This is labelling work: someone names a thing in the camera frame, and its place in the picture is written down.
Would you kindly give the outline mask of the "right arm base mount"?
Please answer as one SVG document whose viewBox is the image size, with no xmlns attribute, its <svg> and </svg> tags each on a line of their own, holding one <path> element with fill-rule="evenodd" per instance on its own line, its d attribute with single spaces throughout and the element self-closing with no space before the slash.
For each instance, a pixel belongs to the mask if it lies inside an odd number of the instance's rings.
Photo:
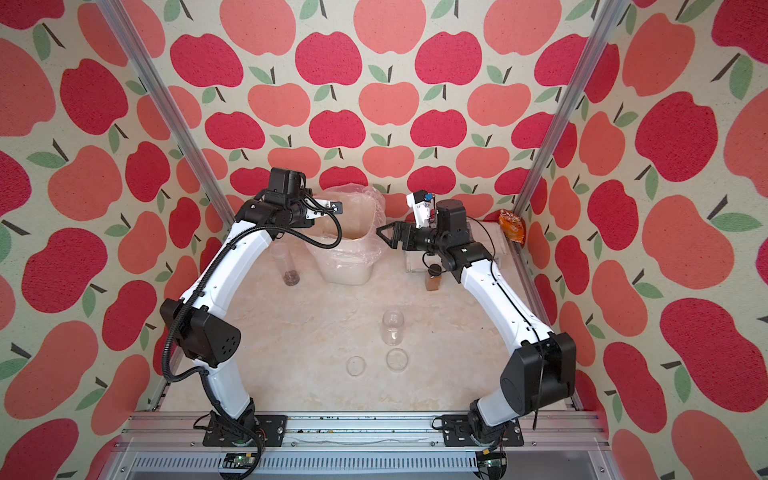
<svg viewBox="0 0 768 480">
<path fill-rule="evenodd" d="M 432 419 L 431 428 L 438 431 L 447 447 L 522 447 L 524 438 L 517 420 L 488 426 L 474 413 L 443 414 Z"/>
</svg>

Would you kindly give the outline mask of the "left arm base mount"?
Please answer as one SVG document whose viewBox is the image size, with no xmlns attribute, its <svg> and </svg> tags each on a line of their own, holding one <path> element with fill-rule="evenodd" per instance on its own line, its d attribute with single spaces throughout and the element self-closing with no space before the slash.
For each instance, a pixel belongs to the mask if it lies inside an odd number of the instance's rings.
<svg viewBox="0 0 768 480">
<path fill-rule="evenodd" d="M 235 427 L 233 422 L 212 412 L 206 427 L 196 425 L 195 428 L 204 431 L 202 444 L 205 447 L 256 447 L 255 438 L 262 446 L 280 447 L 287 420 L 286 415 L 251 415 L 243 425 Z"/>
</svg>

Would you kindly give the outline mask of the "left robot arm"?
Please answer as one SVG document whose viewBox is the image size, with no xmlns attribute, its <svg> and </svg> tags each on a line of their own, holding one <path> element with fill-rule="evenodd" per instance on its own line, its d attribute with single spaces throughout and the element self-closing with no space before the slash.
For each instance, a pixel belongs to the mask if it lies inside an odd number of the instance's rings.
<svg viewBox="0 0 768 480">
<path fill-rule="evenodd" d="M 323 250 L 336 248 L 339 238 L 322 243 L 304 232 L 319 218 L 338 226 L 342 212 L 342 202 L 314 198 L 304 173 L 272 169 L 266 188 L 240 207 L 226 240 L 199 278 L 179 299 L 166 299 L 160 307 L 168 328 L 163 377 L 177 383 L 198 376 L 212 419 L 241 442 L 257 442 L 259 428 L 235 360 L 241 333 L 226 322 L 227 310 L 245 275 L 278 237 L 293 236 Z"/>
</svg>

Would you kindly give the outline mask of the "clear tea jar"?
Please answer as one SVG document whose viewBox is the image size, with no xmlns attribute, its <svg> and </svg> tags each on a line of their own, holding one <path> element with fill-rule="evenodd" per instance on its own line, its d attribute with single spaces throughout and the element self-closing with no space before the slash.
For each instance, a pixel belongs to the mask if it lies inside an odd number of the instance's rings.
<svg viewBox="0 0 768 480">
<path fill-rule="evenodd" d="M 402 343 L 405 331 L 404 314 L 396 309 L 386 310 L 382 316 L 381 336 L 385 344 L 396 346 Z"/>
<path fill-rule="evenodd" d="M 300 282 L 300 275 L 289 246 L 282 242 L 273 242 L 270 246 L 270 252 L 284 284 L 289 287 L 296 286 Z"/>
</svg>

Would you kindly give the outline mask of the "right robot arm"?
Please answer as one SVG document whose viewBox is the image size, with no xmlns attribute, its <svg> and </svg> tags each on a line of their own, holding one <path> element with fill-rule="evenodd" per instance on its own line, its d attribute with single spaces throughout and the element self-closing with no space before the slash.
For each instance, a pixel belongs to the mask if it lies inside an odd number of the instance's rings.
<svg viewBox="0 0 768 480">
<path fill-rule="evenodd" d="M 568 334 L 554 333 L 514 292 L 492 253 L 473 238 L 461 201 L 434 201 L 419 191 L 410 205 L 412 222 L 381 226 L 377 236 L 392 249 L 437 256 L 479 302 L 510 354 L 497 390 L 473 401 L 468 412 L 473 440 L 497 444 L 508 423 L 575 393 L 576 344 Z"/>
</svg>

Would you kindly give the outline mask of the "clear jar lid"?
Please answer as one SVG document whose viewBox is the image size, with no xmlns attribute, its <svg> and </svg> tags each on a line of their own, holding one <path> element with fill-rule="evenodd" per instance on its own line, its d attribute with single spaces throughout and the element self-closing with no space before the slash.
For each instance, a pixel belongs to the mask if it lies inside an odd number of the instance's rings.
<svg viewBox="0 0 768 480">
<path fill-rule="evenodd" d="M 405 350 L 393 348 L 389 350 L 385 357 L 386 365 L 392 372 L 400 373 L 407 369 L 409 356 Z"/>
<path fill-rule="evenodd" d="M 352 356 L 346 361 L 345 369 L 349 376 L 360 377 L 367 369 L 366 360 L 361 356 Z"/>
</svg>

